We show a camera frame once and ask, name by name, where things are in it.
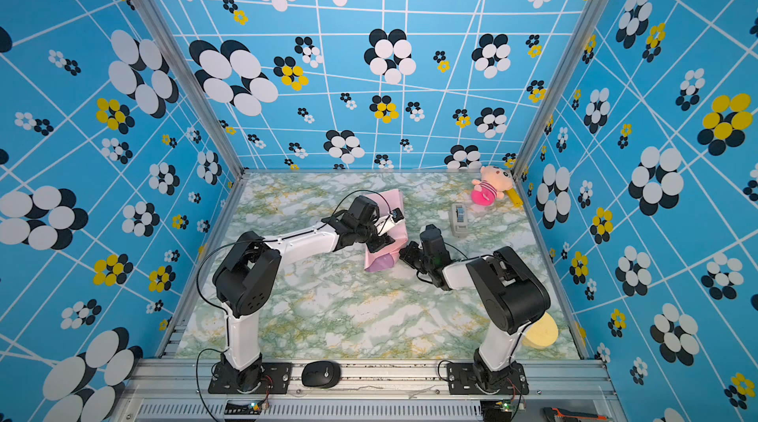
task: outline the table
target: table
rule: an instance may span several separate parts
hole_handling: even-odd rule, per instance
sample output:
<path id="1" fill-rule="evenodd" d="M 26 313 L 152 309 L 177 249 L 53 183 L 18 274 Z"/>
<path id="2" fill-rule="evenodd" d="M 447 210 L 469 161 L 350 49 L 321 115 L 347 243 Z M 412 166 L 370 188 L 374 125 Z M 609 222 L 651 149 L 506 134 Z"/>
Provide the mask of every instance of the table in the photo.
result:
<path id="1" fill-rule="evenodd" d="M 328 217 L 340 199 L 356 189 L 400 189 L 405 196 L 409 238 L 433 223 L 445 241 L 468 256 L 512 246 L 550 293 L 549 309 L 559 338 L 546 349 L 522 345 L 517 359 L 578 359 L 563 309 L 540 255 L 523 208 L 507 198 L 483 208 L 471 203 L 477 173 L 252 173 L 223 243 L 245 231 L 288 233 Z M 355 194 L 345 200 L 346 208 Z M 469 236 L 450 233 L 448 209 L 468 204 Z M 204 285 L 212 302 L 213 272 L 227 253 L 219 252 Z M 456 258 L 457 252 L 451 251 Z M 475 289 L 444 292 L 419 282 L 402 261 L 377 273 L 363 270 L 364 251 L 354 245 L 279 268 L 270 299 L 260 310 L 264 358 L 470 359 L 484 339 L 489 318 Z M 223 314 L 198 299 L 176 352 L 195 358 L 203 348 L 225 346 Z"/>

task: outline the black mounting plate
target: black mounting plate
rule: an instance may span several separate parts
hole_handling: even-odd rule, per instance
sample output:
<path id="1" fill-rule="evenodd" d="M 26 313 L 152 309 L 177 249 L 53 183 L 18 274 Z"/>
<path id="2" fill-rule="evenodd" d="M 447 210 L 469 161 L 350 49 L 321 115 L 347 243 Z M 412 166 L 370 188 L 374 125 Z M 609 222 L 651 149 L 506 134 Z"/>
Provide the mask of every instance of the black mounting plate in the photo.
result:
<path id="1" fill-rule="evenodd" d="M 274 387 L 268 389 L 269 394 L 287 394 L 289 380 L 292 376 L 292 363 L 261 363 L 261 383 L 250 394 L 265 394 L 267 380 L 263 376 L 269 376 L 274 381 Z M 208 386 L 209 394 L 235 394 L 240 393 L 233 389 L 233 381 L 224 379 L 223 371 L 214 372 L 211 384 Z"/>
<path id="2" fill-rule="evenodd" d="M 506 385 L 498 392 L 484 392 L 479 389 L 479 386 L 477 386 L 473 363 L 447 364 L 447 389 L 450 390 L 450 394 L 454 396 L 469 394 L 513 396 L 514 386 L 517 390 L 516 394 L 521 393 L 526 395 L 529 393 L 529 383 L 526 380 L 523 365 L 516 362 L 512 363 L 507 378 L 513 382 L 513 385 L 511 385 L 511 383 L 506 383 Z"/>

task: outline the computer mouse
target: computer mouse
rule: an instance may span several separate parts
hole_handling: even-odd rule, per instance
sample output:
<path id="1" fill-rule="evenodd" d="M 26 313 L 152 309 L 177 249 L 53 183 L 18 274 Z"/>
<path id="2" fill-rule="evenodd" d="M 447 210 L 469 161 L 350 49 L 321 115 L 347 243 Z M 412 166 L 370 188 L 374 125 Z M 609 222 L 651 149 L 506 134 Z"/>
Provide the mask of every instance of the computer mouse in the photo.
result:
<path id="1" fill-rule="evenodd" d="M 332 361 L 322 360 L 308 363 L 302 369 L 302 385 L 327 389 L 340 381 L 340 366 Z"/>

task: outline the plush doll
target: plush doll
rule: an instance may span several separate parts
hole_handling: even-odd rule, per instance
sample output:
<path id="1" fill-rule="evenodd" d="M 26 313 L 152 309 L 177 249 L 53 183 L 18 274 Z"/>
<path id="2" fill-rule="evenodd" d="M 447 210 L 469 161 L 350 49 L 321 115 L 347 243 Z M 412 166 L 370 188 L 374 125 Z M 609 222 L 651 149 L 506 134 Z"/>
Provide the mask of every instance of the plush doll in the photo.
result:
<path id="1" fill-rule="evenodd" d="M 483 166 L 479 172 L 481 180 L 472 180 L 474 190 L 471 191 L 471 199 L 477 205 L 486 207 L 495 203 L 495 199 L 505 197 L 503 193 L 513 188 L 513 178 L 507 171 L 494 165 Z"/>

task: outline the blue wall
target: blue wall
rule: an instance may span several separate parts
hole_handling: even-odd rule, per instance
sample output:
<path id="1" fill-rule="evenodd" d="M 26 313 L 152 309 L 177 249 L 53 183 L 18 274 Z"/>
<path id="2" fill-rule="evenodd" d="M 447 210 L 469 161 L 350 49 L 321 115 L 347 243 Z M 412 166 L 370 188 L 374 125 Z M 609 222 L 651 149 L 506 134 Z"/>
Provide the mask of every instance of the blue wall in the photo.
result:
<path id="1" fill-rule="evenodd" d="M 247 167 L 444 169 L 519 150 L 585 0 L 156 3 Z"/>
<path id="2" fill-rule="evenodd" d="M 758 420 L 756 8 L 611 0 L 528 164 L 573 314 L 635 422 Z"/>
<path id="3" fill-rule="evenodd" d="M 0 0 L 0 420 L 107 415 L 233 180 L 133 6 Z"/>

